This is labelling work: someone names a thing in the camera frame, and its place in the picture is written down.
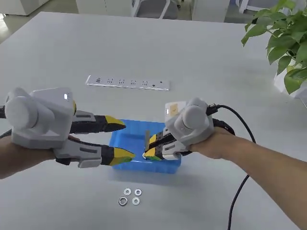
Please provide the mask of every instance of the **blue plastic tray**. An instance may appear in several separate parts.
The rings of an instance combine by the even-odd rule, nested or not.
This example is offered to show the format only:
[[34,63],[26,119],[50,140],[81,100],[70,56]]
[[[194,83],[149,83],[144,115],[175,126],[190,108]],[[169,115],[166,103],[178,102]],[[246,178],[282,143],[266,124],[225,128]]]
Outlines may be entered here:
[[143,158],[145,149],[145,132],[150,131],[150,136],[161,132],[165,127],[164,123],[122,120],[126,128],[113,132],[110,146],[122,148],[133,152],[136,156],[130,162],[114,165],[114,169],[139,170],[155,173],[173,174],[181,165],[181,159],[174,161],[149,161]]

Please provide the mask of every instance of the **black cable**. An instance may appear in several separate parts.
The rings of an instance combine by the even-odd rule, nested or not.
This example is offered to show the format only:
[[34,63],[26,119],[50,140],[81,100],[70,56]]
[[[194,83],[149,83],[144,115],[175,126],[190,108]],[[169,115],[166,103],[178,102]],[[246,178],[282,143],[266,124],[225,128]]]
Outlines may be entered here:
[[[249,133],[249,135],[250,135],[251,140],[252,140],[254,143],[256,143],[256,140],[255,140],[254,135],[252,134],[250,128],[248,127],[248,125],[246,124],[246,122],[244,121],[244,119],[240,116],[240,114],[239,114],[236,110],[230,108],[230,107],[227,106],[227,105],[222,105],[222,104],[218,104],[218,105],[216,106],[216,108],[217,108],[217,109],[219,109],[219,108],[224,108],[224,109],[228,109],[228,110],[230,110],[231,112],[233,112],[233,113],[239,118],[239,120],[243,123],[244,127],[246,128],[246,130],[248,131],[248,133]],[[231,220],[232,220],[232,213],[233,213],[233,210],[234,210],[234,206],[235,206],[236,200],[237,200],[237,198],[238,198],[238,196],[239,196],[239,194],[240,194],[240,192],[241,192],[243,186],[245,185],[246,181],[248,180],[248,178],[249,178],[249,175],[247,175],[247,176],[244,178],[244,180],[242,181],[240,187],[238,188],[238,190],[237,190],[237,192],[236,192],[236,194],[235,194],[235,197],[234,197],[234,199],[233,199],[233,201],[232,201],[232,203],[231,203],[230,210],[229,210],[229,217],[228,217],[228,227],[227,227],[227,230],[230,230],[230,229],[231,229]]]

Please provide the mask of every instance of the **power strip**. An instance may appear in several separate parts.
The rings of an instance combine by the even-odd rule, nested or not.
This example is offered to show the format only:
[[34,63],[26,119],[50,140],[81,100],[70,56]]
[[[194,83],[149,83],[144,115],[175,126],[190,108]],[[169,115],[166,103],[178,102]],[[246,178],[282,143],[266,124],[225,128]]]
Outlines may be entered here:
[[88,76],[85,84],[117,88],[169,91],[169,81],[167,80],[139,80],[116,77],[103,78],[90,75]]

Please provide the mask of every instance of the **table surface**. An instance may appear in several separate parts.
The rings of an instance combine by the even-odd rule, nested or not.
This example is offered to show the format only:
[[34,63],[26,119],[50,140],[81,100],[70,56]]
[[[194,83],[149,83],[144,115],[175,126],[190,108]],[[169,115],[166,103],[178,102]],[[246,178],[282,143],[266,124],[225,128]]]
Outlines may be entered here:
[[[97,115],[164,121],[164,105],[198,96],[226,104],[246,120],[259,144],[307,160],[306,108],[273,86],[267,35],[242,47],[242,24],[169,21],[42,12],[0,45],[0,98],[68,86],[78,109]],[[171,81],[169,92],[86,86],[89,74]],[[239,120],[214,117],[249,138]],[[0,131],[9,124],[0,121]],[[81,135],[107,144],[108,134]],[[0,181],[0,229],[222,230],[245,173],[197,153],[175,175],[79,169],[44,162]],[[143,191],[141,204],[120,207],[125,188]],[[235,206],[233,229],[292,230],[296,226],[253,181]]]

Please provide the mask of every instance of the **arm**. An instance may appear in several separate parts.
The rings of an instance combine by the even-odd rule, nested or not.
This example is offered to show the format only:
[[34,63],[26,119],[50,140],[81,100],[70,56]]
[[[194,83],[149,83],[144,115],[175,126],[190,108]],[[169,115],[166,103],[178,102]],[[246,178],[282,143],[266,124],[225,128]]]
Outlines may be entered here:
[[300,229],[307,229],[307,162],[232,136],[221,128],[191,150],[238,165]]
[[0,139],[0,179],[54,158],[51,150],[25,149],[11,143],[11,137],[4,137]]

